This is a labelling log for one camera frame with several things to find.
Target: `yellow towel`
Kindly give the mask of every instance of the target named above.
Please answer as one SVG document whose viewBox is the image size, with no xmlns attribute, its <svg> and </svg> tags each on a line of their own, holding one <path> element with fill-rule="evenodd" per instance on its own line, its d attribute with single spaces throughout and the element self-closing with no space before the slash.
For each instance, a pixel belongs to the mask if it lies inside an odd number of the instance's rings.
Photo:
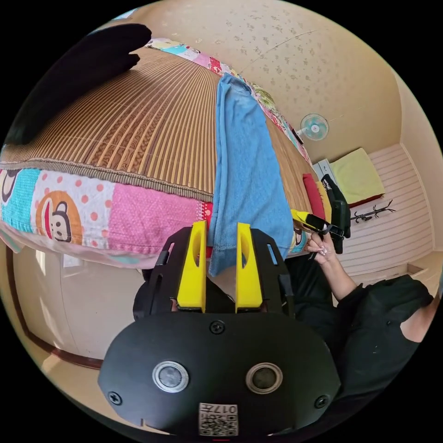
<svg viewBox="0 0 443 443">
<path fill-rule="evenodd" d="M 324 218 L 328 223 L 331 223 L 332 220 L 332 207 L 331 202 L 329 201 L 328 194 L 326 193 L 326 189 L 323 186 L 321 181 L 316 181 L 318 192 L 320 194 L 320 198 L 322 199 L 323 209 L 324 209 Z"/>
<path fill-rule="evenodd" d="M 363 148 L 358 148 L 330 166 L 348 204 L 385 192 L 378 172 Z"/>
</svg>

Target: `woven bamboo mat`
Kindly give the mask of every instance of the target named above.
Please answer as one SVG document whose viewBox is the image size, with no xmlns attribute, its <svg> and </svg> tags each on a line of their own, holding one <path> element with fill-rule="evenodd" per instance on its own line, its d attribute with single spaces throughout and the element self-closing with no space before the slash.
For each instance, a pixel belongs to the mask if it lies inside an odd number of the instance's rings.
<svg viewBox="0 0 443 443">
<path fill-rule="evenodd" d="M 30 144 L 6 145 L 0 161 L 210 201 L 220 77 L 173 54 L 137 53 L 131 71 L 78 99 Z"/>
</svg>

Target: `hand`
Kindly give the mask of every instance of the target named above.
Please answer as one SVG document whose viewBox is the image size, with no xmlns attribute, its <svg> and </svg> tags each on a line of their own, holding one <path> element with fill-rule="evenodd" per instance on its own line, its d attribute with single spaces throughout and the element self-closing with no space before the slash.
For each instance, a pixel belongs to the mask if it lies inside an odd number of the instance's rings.
<svg viewBox="0 0 443 443">
<path fill-rule="evenodd" d="M 337 258 L 334 243 L 332 243 L 329 233 L 323 237 L 323 240 L 317 233 L 313 233 L 306 245 L 306 250 L 309 252 L 317 252 L 315 261 L 319 265 L 323 265 Z"/>
</svg>

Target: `qr code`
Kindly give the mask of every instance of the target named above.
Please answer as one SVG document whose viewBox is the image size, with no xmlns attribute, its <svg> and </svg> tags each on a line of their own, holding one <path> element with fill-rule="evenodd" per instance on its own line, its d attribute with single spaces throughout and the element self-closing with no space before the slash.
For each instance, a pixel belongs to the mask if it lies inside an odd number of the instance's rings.
<svg viewBox="0 0 443 443">
<path fill-rule="evenodd" d="M 200 403 L 198 427 L 202 436 L 234 437 L 238 435 L 237 406 Z"/>
</svg>

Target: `wall fan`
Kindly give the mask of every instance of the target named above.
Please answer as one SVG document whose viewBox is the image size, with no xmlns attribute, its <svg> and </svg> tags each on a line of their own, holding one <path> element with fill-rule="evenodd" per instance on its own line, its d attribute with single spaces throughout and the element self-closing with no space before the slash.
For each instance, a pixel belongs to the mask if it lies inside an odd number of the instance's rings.
<svg viewBox="0 0 443 443">
<path fill-rule="evenodd" d="M 320 114 L 308 114 L 303 117 L 297 135 L 309 140 L 319 141 L 326 138 L 329 132 L 328 121 Z"/>
</svg>

